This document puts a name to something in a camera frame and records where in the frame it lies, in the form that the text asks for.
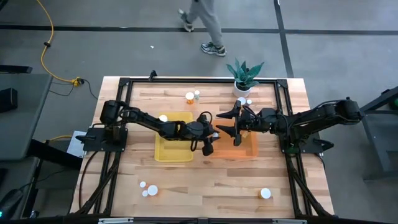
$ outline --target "potted plant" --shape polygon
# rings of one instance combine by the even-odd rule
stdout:
[[[231,65],[226,65],[228,70],[235,77],[233,93],[236,97],[247,97],[250,94],[253,86],[259,83],[257,81],[254,81],[253,79],[260,73],[263,64],[264,62],[252,67],[251,69],[248,69],[246,67],[246,61],[243,62],[242,65],[240,65],[239,61],[235,59],[236,70],[234,70]]]

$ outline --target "orange object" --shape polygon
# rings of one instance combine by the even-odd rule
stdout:
[[[212,125],[220,132],[220,139],[213,142],[214,153],[210,155],[212,158],[245,159],[256,157],[259,154],[257,134],[255,132],[245,134],[241,131],[242,143],[240,146],[234,146],[234,139],[216,127],[216,125],[234,126],[234,120],[216,119]]]
[[[193,98],[195,97],[193,93],[189,92],[185,95],[185,97],[187,99],[188,104],[193,104]]]

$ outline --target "orange cup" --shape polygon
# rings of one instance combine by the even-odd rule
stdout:
[[[190,104],[193,104],[193,98],[195,97],[195,95],[194,95],[193,93],[189,92],[189,93],[187,93],[187,94],[185,95],[185,97],[186,97],[187,103],[188,103],[189,105],[190,105]]]

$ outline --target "white pot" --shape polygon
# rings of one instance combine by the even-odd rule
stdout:
[[[240,89],[238,89],[238,88],[236,87],[236,82],[235,82],[233,93],[234,93],[234,95],[235,95],[236,97],[247,97],[247,96],[249,96],[250,91],[251,91],[252,88],[250,88],[250,89],[248,89],[248,90],[245,90],[245,91],[240,90]]]

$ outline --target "gray pants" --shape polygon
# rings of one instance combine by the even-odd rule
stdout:
[[[192,0],[187,21],[192,23],[198,16],[209,32],[214,45],[216,47],[224,46],[220,22],[214,10],[214,0]]]

